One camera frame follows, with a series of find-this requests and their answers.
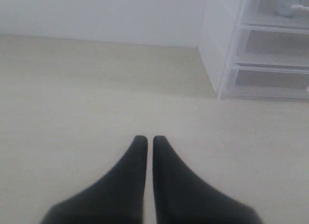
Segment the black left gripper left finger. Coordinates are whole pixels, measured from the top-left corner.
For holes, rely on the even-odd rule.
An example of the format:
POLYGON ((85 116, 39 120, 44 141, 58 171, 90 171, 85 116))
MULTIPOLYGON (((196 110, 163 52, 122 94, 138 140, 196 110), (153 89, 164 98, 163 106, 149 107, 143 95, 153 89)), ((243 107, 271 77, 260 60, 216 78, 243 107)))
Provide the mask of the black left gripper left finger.
POLYGON ((50 208, 43 224, 141 224, 148 141, 135 136, 114 167, 87 189, 50 208))

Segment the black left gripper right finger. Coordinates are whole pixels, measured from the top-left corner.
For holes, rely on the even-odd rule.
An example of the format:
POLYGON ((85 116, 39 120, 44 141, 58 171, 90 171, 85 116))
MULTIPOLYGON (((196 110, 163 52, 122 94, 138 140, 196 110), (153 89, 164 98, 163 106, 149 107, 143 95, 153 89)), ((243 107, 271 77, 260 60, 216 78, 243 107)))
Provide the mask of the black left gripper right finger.
POLYGON ((153 188, 159 224, 261 224, 257 212, 216 190, 177 155, 165 136, 153 139, 153 188))

